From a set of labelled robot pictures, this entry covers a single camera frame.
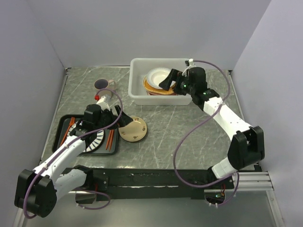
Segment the small beige floral plate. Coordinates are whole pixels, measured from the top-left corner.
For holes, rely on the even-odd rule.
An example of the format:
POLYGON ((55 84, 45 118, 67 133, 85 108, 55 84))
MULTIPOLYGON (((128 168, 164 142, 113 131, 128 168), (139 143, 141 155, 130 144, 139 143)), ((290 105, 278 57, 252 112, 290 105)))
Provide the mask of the small beige floral plate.
POLYGON ((119 128, 119 135, 128 142, 137 142, 147 134, 146 122, 137 116, 131 116, 133 121, 125 127, 119 128))

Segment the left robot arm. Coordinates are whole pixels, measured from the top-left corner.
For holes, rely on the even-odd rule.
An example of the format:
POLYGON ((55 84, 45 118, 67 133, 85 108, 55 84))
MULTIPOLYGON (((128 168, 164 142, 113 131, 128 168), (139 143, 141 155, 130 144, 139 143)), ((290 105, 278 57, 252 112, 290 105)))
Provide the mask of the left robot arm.
POLYGON ((88 105, 65 142, 45 162, 19 174, 14 204, 23 209, 26 218, 44 218, 70 191, 94 187, 93 170, 88 167, 77 166, 66 175, 62 172, 97 139, 98 132, 125 127, 133 121, 122 107, 116 105, 115 109, 117 115, 98 104, 88 105))

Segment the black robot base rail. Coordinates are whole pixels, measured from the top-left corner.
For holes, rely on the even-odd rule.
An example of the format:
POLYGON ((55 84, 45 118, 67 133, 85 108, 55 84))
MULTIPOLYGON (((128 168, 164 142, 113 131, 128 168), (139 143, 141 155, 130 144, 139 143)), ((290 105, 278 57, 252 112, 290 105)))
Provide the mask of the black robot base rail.
POLYGON ((179 170, 183 183, 172 169, 109 169, 94 168, 82 189, 96 190, 111 199, 190 198, 203 200, 210 183, 206 170, 179 170))

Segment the white ceramic bowl plate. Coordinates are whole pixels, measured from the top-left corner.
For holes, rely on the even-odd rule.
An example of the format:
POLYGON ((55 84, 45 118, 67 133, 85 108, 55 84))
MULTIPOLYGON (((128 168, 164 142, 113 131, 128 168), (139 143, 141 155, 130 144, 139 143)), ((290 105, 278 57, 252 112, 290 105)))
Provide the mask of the white ceramic bowl plate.
POLYGON ((150 70, 146 75, 147 83, 156 89, 162 89, 159 84, 167 78, 171 69, 168 68, 154 68, 150 70))

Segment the woven bamboo plate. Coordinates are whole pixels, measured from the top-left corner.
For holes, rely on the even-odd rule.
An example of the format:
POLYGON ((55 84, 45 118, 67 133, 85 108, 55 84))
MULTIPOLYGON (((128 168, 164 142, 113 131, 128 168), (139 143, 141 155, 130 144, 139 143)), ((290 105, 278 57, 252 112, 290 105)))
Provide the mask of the woven bamboo plate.
POLYGON ((146 91, 158 93, 158 94, 171 94, 174 92, 173 88, 175 85, 171 86, 169 90, 163 90, 163 89, 157 89, 152 87, 148 82, 147 82, 147 77, 143 79, 143 87, 145 88, 146 91))

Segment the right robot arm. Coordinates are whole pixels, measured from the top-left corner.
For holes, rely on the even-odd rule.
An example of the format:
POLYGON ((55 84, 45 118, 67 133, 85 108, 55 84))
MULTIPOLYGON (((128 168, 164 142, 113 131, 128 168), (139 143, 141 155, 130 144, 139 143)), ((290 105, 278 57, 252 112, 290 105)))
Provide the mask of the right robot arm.
POLYGON ((253 127, 242 120, 224 103, 215 90, 208 87, 206 72, 203 68, 190 68, 186 75, 172 69, 159 86, 164 90, 169 90, 172 83, 175 84, 173 90, 176 94, 190 95, 193 103, 211 116, 231 141, 227 157, 209 170, 207 183, 210 187, 220 187, 224 182, 224 177, 264 159, 263 130, 259 126, 253 127))

